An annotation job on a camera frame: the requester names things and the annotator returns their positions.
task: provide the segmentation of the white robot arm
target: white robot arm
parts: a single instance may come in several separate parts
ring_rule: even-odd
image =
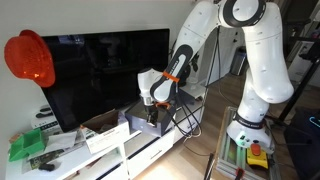
[[[281,103],[293,93],[282,52],[281,15],[274,3],[264,0],[199,2],[183,24],[173,58],[150,87],[150,95],[156,102],[167,102],[175,96],[181,73],[217,26],[243,28],[250,66],[242,101],[227,132],[238,146],[247,148],[258,143],[266,152],[271,152],[271,138],[265,133],[262,120],[269,103]],[[140,81],[145,79],[143,76],[140,74]]]

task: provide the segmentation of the floor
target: floor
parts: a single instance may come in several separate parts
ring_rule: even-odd
[[[209,86],[205,111],[201,122],[202,135],[197,138],[188,139],[185,143],[183,143],[184,139],[181,139],[174,144],[173,148],[135,179],[203,179],[208,162],[207,155],[214,153],[217,146],[224,110],[227,106],[237,107],[237,105],[239,105],[244,87],[244,78],[244,76],[233,76],[228,74],[222,78],[220,82],[211,84]],[[296,106],[319,108],[319,92],[320,88],[308,86],[299,98]],[[269,115],[279,117],[285,105],[286,103],[271,105]],[[289,123],[290,118],[292,118],[293,115],[294,108],[287,116],[285,122]],[[280,143],[284,143],[284,138],[282,136],[283,130],[284,129],[281,127],[273,129],[273,133]],[[185,146],[201,156],[191,152]],[[286,146],[277,146],[275,153],[278,162],[281,164],[280,171],[282,179],[298,179]]]

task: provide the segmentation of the television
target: television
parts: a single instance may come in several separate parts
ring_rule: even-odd
[[[42,90],[62,130],[139,100],[137,74],[167,67],[169,34],[156,29],[42,37],[56,75]]]

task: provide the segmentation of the green object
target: green object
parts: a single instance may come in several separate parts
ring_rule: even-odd
[[[16,161],[45,148],[40,128],[27,132],[11,144],[9,161]]]

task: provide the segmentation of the white paper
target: white paper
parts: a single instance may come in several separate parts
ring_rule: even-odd
[[[49,136],[44,153],[72,147],[75,143],[76,136],[77,131]]]

